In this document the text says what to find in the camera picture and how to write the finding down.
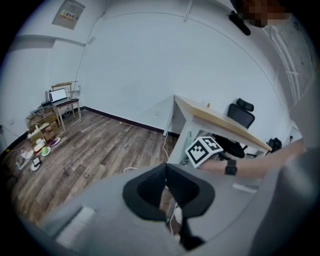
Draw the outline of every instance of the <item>wooden floor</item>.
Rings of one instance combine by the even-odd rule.
[[[16,170],[18,152],[11,153],[6,159],[7,166],[18,175],[11,194],[16,212],[36,225],[56,207],[97,180],[121,174],[127,167],[167,162],[162,149],[165,137],[161,133],[88,110],[81,113],[78,123],[57,135],[61,137],[60,143],[51,148],[51,153],[43,159],[37,171],[31,172],[29,166],[23,171]],[[65,127],[70,127],[75,120],[72,114],[65,118]],[[169,155],[176,141],[168,136],[165,149]],[[169,197],[169,194],[164,195],[160,208],[168,206]]]

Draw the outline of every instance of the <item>laptop screen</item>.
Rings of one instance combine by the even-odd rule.
[[[52,98],[53,103],[67,98],[65,88],[51,91],[50,94],[51,94],[51,98]]]

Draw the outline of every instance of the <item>white wall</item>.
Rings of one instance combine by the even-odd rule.
[[[221,113],[243,98],[255,106],[249,130],[279,137],[289,111],[278,86],[288,78],[266,34],[252,27],[245,36],[223,9],[200,1],[184,23],[186,4],[113,1],[87,49],[84,104],[163,129],[173,94]]]
[[[302,138],[300,131],[298,131],[296,128],[292,127],[292,129],[289,133],[289,136],[286,138],[285,142],[283,143],[284,146],[289,144],[290,136],[293,137],[293,142],[300,140]]]
[[[49,36],[86,44],[94,22],[104,13],[106,0],[77,0],[85,6],[74,30],[52,25],[65,0],[46,0],[29,17],[18,36]]]
[[[53,41],[43,41],[42,48],[28,48],[29,43],[33,44],[19,42],[20,49],[6,55],[1,69],[0,123],[18,136],[28,129],[25,119],[30,111],[45,101],[46,67],[53,46]],[[17,139],[6,129],[3,135],[8,145]]]
[[[45,101],[45,91],[57,83],[75,80],[84,44],[106,6],[106,0],[79,0],[86,8],[75,29],[71,30],[52,25],[63,2],[47,0],[33,13],[1,66],[0,124],[17,136],[28,129],[25,118]],[[82,67],[77,77],[80,88],[86,78],[81,70]],[[76,91],[74,96],[80,98],[80,105],[83,105],[81,92]],[[17,139],[14,134],[3,130],[1,152]]]

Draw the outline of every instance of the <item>chair headrest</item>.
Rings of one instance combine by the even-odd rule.
[[[249,102],[246,102],[244,101],[243,99],[239,98],[237,101],[236,101],[236,104],[242,108],[244,108],[245,110],[247,111],[254,111],[255,110],[255,106],[250,104]]]

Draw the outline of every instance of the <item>black chair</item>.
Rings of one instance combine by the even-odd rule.
[[[276,152],[282,148],[282,142],[278,138],[271,138],[267,144],[272,148],[272,151],[269,151],[267,154]]]
[[[232,118],[240,125],[249,128],[255,120],[255,116],[250,113],[253,110],[254,105],[239,98],[236,101],[236,104],[230,104],[228,109],[228,117]],[[245,149],[248,146],[242,148],[240,143],[218,135],[215,136],[215,141],[223,148],[223,152],[228,152],[237,158],[244,158],[246,155]],[[221,154],[219,156],[223,159],[228,159],[225,154]]]

